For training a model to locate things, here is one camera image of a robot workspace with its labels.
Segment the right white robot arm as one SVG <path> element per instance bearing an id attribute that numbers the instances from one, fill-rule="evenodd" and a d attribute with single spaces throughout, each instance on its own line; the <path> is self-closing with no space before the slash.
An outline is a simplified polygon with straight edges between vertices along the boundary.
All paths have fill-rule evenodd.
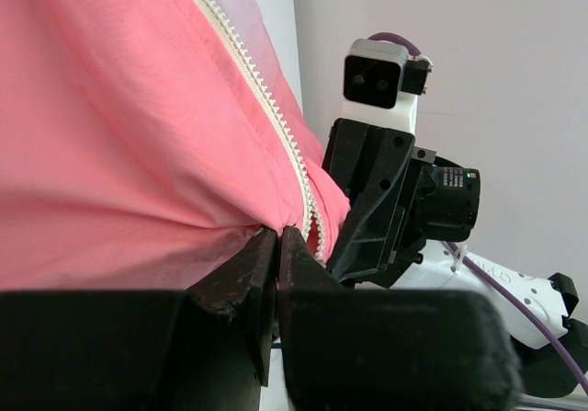
<path id="1" fill-rule="evenodd" d="M 351 210 L 327 268 L 347 285 L 474 291 L 500 315 L 528 395 L 560 398 L 587 385 L 587 326 L 568 276 L 529 276 L 467 249 L 481 175 L 418 147 L 406 131 L 338 119 L 323 168 Z"/>

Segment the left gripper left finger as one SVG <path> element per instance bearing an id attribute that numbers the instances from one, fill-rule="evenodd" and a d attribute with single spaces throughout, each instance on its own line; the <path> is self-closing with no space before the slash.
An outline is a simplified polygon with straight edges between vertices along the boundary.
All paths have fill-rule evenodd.
<path id="1" fill-rule="evenodd" d="M 277 236 L 257 231 L 182 291 L 5 291 L 4 410 L 256 410 Z"/>

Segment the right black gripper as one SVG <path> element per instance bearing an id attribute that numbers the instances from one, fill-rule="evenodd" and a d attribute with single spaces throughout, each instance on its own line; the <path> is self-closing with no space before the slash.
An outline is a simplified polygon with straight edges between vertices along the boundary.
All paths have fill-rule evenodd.
<path id="1" fill-rule="evenodd" d="M 409 132 L 343 118 L 334 122 L 322 167 L 350 204 L 327 261 L 336 280 L 362 280 L 386 269 L 387 289 L 439 289 L 452 278 L 455 259 L 446 244 L 470 236 L 481 172 L 443 157 L 418 161 L 401 233 L 408 211 L 401 194 L 413 147 Z"/>

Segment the pink hooded zip jacket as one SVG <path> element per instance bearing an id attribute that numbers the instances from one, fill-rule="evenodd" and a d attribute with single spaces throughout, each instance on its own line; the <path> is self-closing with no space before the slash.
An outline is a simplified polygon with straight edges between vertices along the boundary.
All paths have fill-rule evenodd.
<path id="1" fill-rule="evenodd" d="M 1 286 L 184 289 L 350 206 L 256 0 L 1 0 Z"/>

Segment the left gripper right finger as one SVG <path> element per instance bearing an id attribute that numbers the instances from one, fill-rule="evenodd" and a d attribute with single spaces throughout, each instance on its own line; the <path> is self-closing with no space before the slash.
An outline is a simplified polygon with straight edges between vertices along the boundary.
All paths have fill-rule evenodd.
<path id="1" fill-rule="evenodd" d="M 510 410 L 519 361 L 471 291 L 353 290 L 285 229 L 278 277 L 285 384 L 298 410 Z"/>

